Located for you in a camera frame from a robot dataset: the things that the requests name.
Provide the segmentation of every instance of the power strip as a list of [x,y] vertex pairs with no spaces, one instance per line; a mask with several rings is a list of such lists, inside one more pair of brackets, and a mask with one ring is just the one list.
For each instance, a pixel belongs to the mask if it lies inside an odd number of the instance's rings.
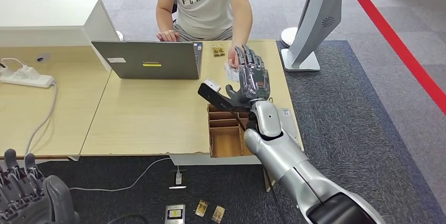
[[13,74],[8,77],[0,76],[0,82],[22,86],[49,88],[53,84],[54,78],[48,75],[40,75],[37,79],[30,79],[18,77],[17,74]]

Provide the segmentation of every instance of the small package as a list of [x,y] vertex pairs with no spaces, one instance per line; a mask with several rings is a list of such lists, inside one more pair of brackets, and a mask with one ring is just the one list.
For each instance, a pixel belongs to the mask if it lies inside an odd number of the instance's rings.
[[225,50],[223,49],[223,44],[212,45],[212,52],[214,53],[214,57],[225,56]]
[[208,208],[208,203],[204,200],[200,199],[200,202],[198,203],[197,209],[195,209],[195,214],[203,217],[205,215],[206,209]]
[[212,215],[212,220],[220,224],[224,214],[225,214],[225,209],[221,206],[217,206],[217,208],[214,211],[214,215]]

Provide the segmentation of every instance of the laptop lid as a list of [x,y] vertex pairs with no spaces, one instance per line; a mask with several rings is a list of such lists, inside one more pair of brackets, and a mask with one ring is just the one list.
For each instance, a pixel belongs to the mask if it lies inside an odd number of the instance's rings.
[[199,79],[193,43],[93,41],[92,44],[120,78]]

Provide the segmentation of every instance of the desk surface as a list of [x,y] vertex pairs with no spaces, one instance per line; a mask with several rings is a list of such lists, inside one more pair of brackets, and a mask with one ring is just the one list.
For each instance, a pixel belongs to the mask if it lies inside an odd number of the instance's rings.
[[[37,63],[41,53],[48,61]],[[90,46],[0,48],[0,58],[15,57],[39,73],[57,81],[58,96],[53,115],[34,137],[31,152],[40,157],[77,156],[82,149],[101,95],[107,72]],[[11,69],[18,63],[8,61]],[[13,148],[23,156],[32,131],[48,113],[53,87],[0,83],[0,135],[2,150]]]
[[[223,87],[224,95],[228,83],[239,88],[226,79],[227,58],[213,57],[213,44],[223,44],[226,51],[230,46],[230,42],[204,42],[201,80],[119,79],[112,72],[81,155],[209,153],[208,103],[197,94],[198,87],[211,78]],[[248,45],[269,70],[276,106],[292,108],[276,42],[253,40]]]

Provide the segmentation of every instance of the speaker grille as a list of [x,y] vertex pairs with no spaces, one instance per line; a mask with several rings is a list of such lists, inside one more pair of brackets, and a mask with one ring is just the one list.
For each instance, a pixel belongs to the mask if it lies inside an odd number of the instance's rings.
[[333,18],[333,16],[329,16],[326,17],[323,21],[322,21],[322,26],[323,27],[330,27],[331,25],[333,25],[333,23],[335,23],[335,18]]

